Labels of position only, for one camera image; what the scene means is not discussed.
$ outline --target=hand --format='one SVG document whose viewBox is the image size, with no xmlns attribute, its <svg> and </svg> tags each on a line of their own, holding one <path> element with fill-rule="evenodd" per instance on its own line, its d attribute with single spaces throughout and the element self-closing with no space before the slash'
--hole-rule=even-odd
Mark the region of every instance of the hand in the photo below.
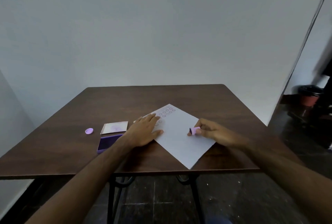
<svg viewBox="0 0 332 224">
<path fill-rule="evenodd" d="M 133 125 L 123 134 L 132 147 L 144 146 L 164 133 L 163 130 L 152 132 L 160 116 L 150 114 L 146 117 L 138 118 Z"/>
<path fill-rule="evenodd" d="M 195 127 L 201 127 L 196 130 L 197 135 L 215 140 L 218 144 L 227 147 L 242 147 L 247 143 L 247 139 L 234 131 L 231 131 L 218 123 L 206 119 L 199 119 Z"/>
</svg>

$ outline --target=forearm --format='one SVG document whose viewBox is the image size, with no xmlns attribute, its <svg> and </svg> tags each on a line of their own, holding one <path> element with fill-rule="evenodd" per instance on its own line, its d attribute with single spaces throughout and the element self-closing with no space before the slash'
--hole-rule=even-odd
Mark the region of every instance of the forearm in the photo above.
<svg viewBox="0 0 332 224">
<path fill-rule="evenodd" d="M 332 219 L 332 181 L 272 151 L 253 144 L 240 147 L 252 161 L 322 223 Z"/>
<path fill-rule="evenodd" d="M 81 223 L 110 175 L 130 152 L 125 137 L 92 160 L 27 223 Z"/>
</svg>

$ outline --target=pink stamp handle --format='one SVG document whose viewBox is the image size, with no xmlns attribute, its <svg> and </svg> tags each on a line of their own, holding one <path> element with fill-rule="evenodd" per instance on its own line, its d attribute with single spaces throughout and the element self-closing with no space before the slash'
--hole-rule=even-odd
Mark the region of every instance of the pink stamp handle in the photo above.
<svg viewBox="0 0 332 224">
<path fill-rule="evenodd" d="M 196 130 L 197 129 L 200 129 L 201 127 L 195 127 L 195 128 L 189 128 L 189 131 L 192 135 L 195 135 L 196 134 Z"/>
</svg>

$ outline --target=left hand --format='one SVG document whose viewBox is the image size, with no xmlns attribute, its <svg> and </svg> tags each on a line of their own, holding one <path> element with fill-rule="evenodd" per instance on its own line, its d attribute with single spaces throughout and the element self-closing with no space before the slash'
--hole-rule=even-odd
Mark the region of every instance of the left hand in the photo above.
<svg viewBox="0 0 332 224">
<path fill-rule="evenodd" d="M 163 130 L 152 132 L 155 124 L 160 119 L 156 114 L 138 118 L 133 125 L 123 134 L 132 147 L 144 146 L 164 133 Z"/>
</svg>

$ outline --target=right hand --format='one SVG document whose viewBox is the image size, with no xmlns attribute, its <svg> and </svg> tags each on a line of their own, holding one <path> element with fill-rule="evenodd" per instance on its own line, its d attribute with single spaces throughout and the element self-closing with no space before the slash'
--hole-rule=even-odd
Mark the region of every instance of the right hand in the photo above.
<svg viewBox="0 0 332 224">
<path fill-rule="evenodd" d="M 231 131 L 218 123 L 201 118 L 198 120 L 194 127 L 201 127 L 196 130 L 197 135 L 201 135 L 206 138 L 215 140 L 218 144 L 226 147 L 237 147 L 240 148 L 245 145 L 248 141 L 247 138 Z"/>
</svg>

